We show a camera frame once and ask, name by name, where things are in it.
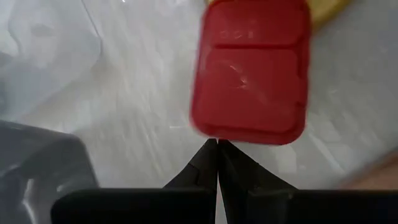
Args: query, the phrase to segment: clear plastic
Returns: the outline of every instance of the clear plastic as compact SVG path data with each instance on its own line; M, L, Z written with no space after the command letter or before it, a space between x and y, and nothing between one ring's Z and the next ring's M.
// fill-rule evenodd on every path
M0 6L0 119L16 120L88 71L100 39L80 0Z

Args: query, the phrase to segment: white marble surface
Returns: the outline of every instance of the white marble surface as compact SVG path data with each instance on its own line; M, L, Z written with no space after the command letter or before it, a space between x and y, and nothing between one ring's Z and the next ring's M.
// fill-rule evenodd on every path
M102 39L89 73L18 121L74 133L103 187L161 187L204 143L188 120L201 0L84 0ZM330 188L398 146L398 1L355 0L312 40L302 136L236 143L301 189ZM225 218L219 196L217 222Z

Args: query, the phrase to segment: lid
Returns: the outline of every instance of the lid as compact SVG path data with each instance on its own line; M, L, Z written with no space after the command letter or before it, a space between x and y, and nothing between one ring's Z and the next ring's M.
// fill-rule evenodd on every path
M210 5L199 46L194 125L230 140L297 139L305 124L310 29L304 0Z

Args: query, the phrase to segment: yellow object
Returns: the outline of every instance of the yellow object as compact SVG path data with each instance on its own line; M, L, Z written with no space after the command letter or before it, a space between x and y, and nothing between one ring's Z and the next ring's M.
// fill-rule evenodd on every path
M312 30L316 31L337 15L351 0L307 0L311 10Z

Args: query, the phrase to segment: red plastic lid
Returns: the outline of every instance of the red plastic lid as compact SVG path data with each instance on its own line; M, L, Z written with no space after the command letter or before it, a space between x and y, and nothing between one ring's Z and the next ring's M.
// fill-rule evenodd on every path
M191 117L203 133L263 144L305 125L310 39L305 0L219 0L208 8Z

